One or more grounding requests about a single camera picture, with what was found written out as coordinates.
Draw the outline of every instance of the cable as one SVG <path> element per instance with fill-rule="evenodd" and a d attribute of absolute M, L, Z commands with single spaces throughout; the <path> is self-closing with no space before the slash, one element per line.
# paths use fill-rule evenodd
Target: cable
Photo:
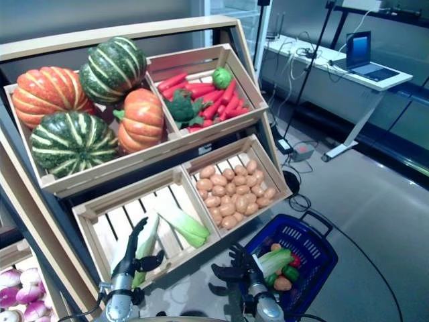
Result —
<path fill-rule="evenodd" d="M 104 292 L 99 293 L 99 297 L 97 299 L 97 302 L 95 303 L 95 306 L 90 311 L 69 315 L 67 317 L 62 317 L 61 319 L 58 320 L 58 322 L 63 322 L 63 321 L 68 320 L 68 319 L 75 319 L 77 317 L 83 317 L 85 315 L 88 315 L 88 314 L 95 312 L 100 307 L 101 301 L 103 300 L 103 297 L 105 297 L 105 295 L 106 295 L 106 293 L 104 293 Z"/>

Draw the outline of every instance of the squash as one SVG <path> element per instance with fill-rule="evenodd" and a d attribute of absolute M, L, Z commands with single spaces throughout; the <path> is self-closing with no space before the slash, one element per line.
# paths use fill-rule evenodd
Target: squash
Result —
<path fill-rule="evenodd" d="M 89 49 L 79 79 L 91 101 L 103 105 L 122 100 L 144 78 L 146 57 L 126 37 L 114 37 Z"/>
<path fill-rule="evenodd" d="M 126 153 L 158 144 L 164 130 L 161 101 L 147 89 L 136 89 L 125 98 L 122 111 L 113 114 L 121 120 L 118 140 Z"/>
<path fill-rule="evenodd" d="M 31 69 L 18 77 L 17 85 L 12 94 L 13 106 L 18 118 L 30 129 L 35 128 L 46 114 L 72 110 L 95 113 L 78 75 L 70 69 Z"/>
<path fill-rule="evenodd" d="M 57 178 L 112 160 L 118 145 L 102 119 L 78 112 L 44 116 L 30 142 L 36 163 Z"/>

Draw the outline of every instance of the orange pumpkin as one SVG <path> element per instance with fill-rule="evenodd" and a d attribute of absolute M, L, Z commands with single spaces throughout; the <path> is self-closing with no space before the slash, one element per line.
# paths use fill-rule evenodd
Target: orange pumpkin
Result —
<path fill-rule="evenodd" d="M 127 153 L 141 151 L 159 143 L 164 130 L 161 101 L 147 89 L 136 89 L 125 98 L 118 140 Z"/>
<path fill-rule="evenodd" d="M 70 69 L 31 69 L 18 77 L 17 85 L 12 95 L 13 106 L 18 118 L 30 129 L 35 128 L 46 114 L 67 111 L 95 113 L 78 75 Z"/>

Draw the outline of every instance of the laptop screen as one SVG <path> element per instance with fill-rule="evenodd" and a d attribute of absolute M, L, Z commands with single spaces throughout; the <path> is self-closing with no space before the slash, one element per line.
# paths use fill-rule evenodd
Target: laptop screen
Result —
<path fill-rule="evenodd" d="M 347 68 L 369 64 L 371 60 L 371 32 L 347 34 Z"/>

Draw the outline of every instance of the blue shopping basket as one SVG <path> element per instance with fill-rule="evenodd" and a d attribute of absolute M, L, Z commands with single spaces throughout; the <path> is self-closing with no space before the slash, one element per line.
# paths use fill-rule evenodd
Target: blue shopping basket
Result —
<path fill-rule="evenodd" d="M 303 222 L 307 215 L 322 222 L 328 228 L 326 233 Z M 279 214 L 245 246 L 250 254 L 260 257 L 269 252 L 273 243 L 278 243 L 300 257 L 300 277 L 291 290 L 280 295 L 280 306 L 285 313 L 305 313 L 338 262 L 336 252 L 326 240 L 331 231 L 332 225 L 312 211 L 305 212 L 300 219 Z M 287 322 L 296 320 L 296 317 L 285 318 Z"/>

